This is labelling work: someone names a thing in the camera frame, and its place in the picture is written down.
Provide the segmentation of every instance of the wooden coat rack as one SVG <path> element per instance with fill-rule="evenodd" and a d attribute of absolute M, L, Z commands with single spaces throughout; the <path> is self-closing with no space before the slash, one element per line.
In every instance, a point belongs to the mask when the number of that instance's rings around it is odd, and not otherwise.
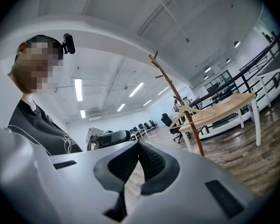
<path fill-rule="evenodd" d="M 177 92 L 175 86 L 172 84 L 172 81 L 169 79 L 169 77 L 167 76 L 165 71 L 162 69 L 162 67 L 159 65 L 159 63 L 156 61 L 157 55 L 158 55 L 158 51 L 155 53 L 154 56 L 148 55 L 150 60 L 151 60 L 151 64 L 153 64 L 156 68 L 159 69 L 160 73 L 163 75 L 165 80 L 168 82 L 170 88 L 172 89 L 172 91 L 174 93 L 174 98 L 179 101 L 181 106 L 183 106 L 184 102 L 183 102 L 181 96 Z M 191 125 L 191 128 L 193 130 L 193 133 L 195 135 L 195 138 L 196 138 L 196 141 L 197 141 L 197 144 L 198 144 L 198 147 L 199 147 L 200 154 L 202 156 L 204 156 L 204 151 L 203 151 L 203 148 L 202 148 L 202 144 L 201 144 L 201 141 L 200 141 L 200 138 L 199 138 L 199 134 L 198 134 L 198 132 L 196 130 L 196 127 L 195 127 L 195 125 L 193 123 L 192 116 L 190 115 L 190 113 L 188 111 L 185 111 L 184 113 L 185 113 L 185 115 L 186 115 L 186 117 L 187 117 L 187 119 L 189 121 L 189 124 Z"/>

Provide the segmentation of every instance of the desk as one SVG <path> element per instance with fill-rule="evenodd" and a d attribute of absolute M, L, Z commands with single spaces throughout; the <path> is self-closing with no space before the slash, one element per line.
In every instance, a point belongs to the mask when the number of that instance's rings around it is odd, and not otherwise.
<path fill-rule="evenodd" d="M 280 72 L 280 53 L 275 57 L 275 59 L 273 59 L 271 61 L 271 63 L 269 63 L 264 69 L 262 69 L 257 75 L 256 77 L 259 78 L 259 81 L 262 85 L 262 88 L 265 92 L 265 97 L 266 97 L 266 101 L 267 101 L 267 105 L 269 107 L 271 107 L 271 102 L 269 99 L 269 96 L 267 94 L 266 91 L 266 86 L 265 83 L 263 82 L 262 78 L 267 76 L 267 75 L 274 75 L 277 72 Z"/>
<path fill-rule="evenodd" d="M 146 131 L 146 128 L 143 128 L 143 129 L 140 129 L 140 130 L 138 130 L 138 131 L 132 133 L 132 134 L 131 134 L 131 137 L 135 137 L 136 140 L 138 140 L 138 138 L 137 138 L 137 133 L 139 133 L 140 136 L 143 137 L 142 134 L 141 134 L 142 131 L 144 131 L 144 132 L 146 133 L 146 135 L 148 136 L 147 131 Z"/>
<path fill-rule="evenodd" d="M 200 128 L 203 125 L 208 125 L 214 123 L 218 120 L 221 120 L 227 117 L 234 112 L 238 112 L 238 117 L 241 123 L 241 127 L 244 128 L 244 123 L 242 119 L 242 114 L 240 109 L 246 106 L 247 104 L 252 104 L 253 114 L 255 118 L 255 129 L 256 129 L 256 146 L 260 146 L 261 136 L 260 136 L 260 120 L 259 120 L 259 112 L 257 109 L 256 101 L 254 99 L 254 93 L 247 94 L 232 94 L 228 98 L 224 99 L 218 104 L 209 107 L 208 111 L 216 111 L 217 114 L 205 114 L 205 113 L 197 113 L 192 116 L 193 122 L 196 128 Z M 180 132 L 186 142 L 187 148 L 189 152 L 192 152 L 192 148 L 190 145 L 190 140 L 188 139 L 186 132 L 190 132 L 192 130 L 189 121 L 186 120 L 185 125 L 180 128 Z"/>

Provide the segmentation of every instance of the person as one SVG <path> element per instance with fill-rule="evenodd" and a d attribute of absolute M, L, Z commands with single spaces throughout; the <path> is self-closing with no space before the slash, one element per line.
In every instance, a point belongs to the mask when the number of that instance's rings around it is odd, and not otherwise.
<path fill-rule="evenodd" d="M 36 35 L 18 47 L 9 77 L 23 93 L 8 128 L 42 145 L 48 155 L 82 152 L 78 144 L 41 109 L 33 94 L 52 77 L 63 61 L 62 45 L 54 38 Z"/>
<path fill-rule="evenodd" d="M 173 109 L 175 112 L 179 112 L 179 108 L 181 106 L 177 103 L 177 100 L 174 100 L 174 106 L 173 106 Z"/>
<path fill-rule="evenodd" d="M 265 36 L 265 38 L 269 41 L 269 43 L 271 43 L 273 41 L 273 38 L 270 37 L 268 34 L 265 34 L 264 32 L 262 32 L 262 35 Z"/>

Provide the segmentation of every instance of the window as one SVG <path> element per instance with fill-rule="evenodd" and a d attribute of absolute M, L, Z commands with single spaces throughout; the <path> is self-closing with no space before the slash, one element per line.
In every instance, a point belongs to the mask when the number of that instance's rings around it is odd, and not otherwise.
<path fill-rule="evenodd" d="M 224 84 L 226 84 L 228 81 L 232 79 L 230 73 L 228 71 L 223 72 L 221 75 L 217 76 L 215 79 L 207 83 L 204 87 L 208 91 L 208 93 L 212 93 L 215 91 L 217 88 L 220 88 Z M 239 93 L 237 86 L 235 85 L 234 82 L 229 84 L 227 87 L 223 88 L 222 90 L 216 92 L 211 99 L 213 102 L 218 103 L 233 93 Z"/>

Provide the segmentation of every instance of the wooden floor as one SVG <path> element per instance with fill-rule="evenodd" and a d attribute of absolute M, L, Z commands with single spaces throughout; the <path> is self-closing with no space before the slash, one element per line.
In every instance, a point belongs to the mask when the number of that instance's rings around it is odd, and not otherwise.
<path fill-rule="evenodd" d="M 202 140 L 205 157 L 228 170 L 255 194 L 269 193 L 280 179 L 280 96 L 260 113 L 261 146 L 256 147 L 255 126 L 251 121 L 245 127 L 236 127 L 215 138 Z M 178 144 L 174 135 L 166 127 L 148 133 L 144 140 L 170 145 L 188 152 L 183 139 Z M 198 145 L 192 135 L 191 146 L 199 153 Z M 144 174 L 140 163 L 125 186 L 126 208 L 131 213 L 140 198 L 140 188 Z"/>

